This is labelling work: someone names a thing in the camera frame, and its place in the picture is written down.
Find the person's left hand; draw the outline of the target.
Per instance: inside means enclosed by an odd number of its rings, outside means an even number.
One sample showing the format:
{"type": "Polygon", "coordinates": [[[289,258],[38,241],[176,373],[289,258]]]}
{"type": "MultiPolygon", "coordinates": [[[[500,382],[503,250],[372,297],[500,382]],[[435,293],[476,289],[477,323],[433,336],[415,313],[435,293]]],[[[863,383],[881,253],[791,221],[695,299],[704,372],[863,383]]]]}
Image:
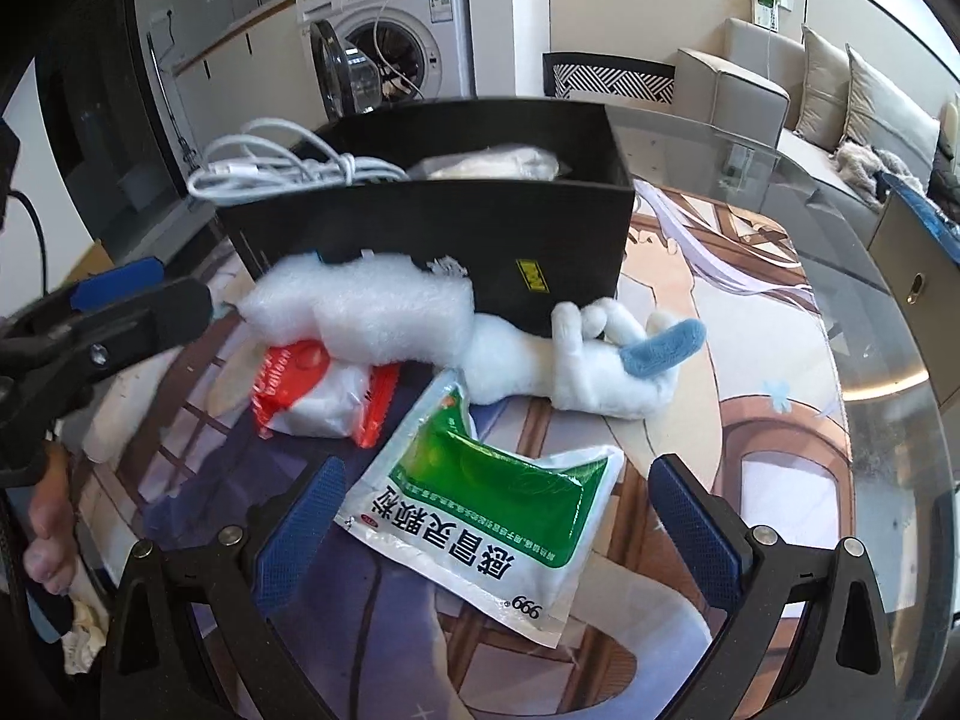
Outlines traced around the person's left hand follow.
{"type": "Polygon", "coordinates": [[[51,595],[63,595],[75,578],[78,554],[70,500],[70,457],[59,442],[46,442],[44,452],[46,472],[32,488],[28,511],[32,540],[23,566],[28,577],[51,595]]]}

